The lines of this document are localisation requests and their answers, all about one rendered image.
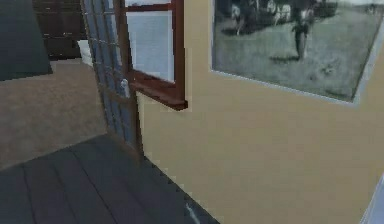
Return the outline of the brown framed window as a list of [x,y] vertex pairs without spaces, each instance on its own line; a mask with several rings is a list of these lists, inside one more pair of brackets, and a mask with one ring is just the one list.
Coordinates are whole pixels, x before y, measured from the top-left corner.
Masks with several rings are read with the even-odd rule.
[[186,109],[184,0],[114,0],[114,10],[130,88]]

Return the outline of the glass paned room door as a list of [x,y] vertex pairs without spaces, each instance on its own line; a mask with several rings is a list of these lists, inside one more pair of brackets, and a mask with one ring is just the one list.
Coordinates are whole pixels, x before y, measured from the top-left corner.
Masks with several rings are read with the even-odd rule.
[[143,156],[136,94],[126,98],[120,86],[125,75],[118,37],[117,0],[80,0],[108,134],[129,154]]

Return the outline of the dark brown chest of drawers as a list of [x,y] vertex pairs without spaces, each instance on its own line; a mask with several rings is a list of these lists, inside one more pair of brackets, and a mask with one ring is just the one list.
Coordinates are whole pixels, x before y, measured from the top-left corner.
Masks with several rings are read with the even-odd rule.
[[80,0],[32,0],[50,60],[80,58],[86,38]]

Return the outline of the grey framed wall picture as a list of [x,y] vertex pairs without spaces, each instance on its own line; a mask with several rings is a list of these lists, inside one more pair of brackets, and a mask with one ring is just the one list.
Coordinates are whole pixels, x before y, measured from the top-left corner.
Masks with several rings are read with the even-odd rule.
[[384,40],[384,0],[211,0],[210,69],[355,105]]

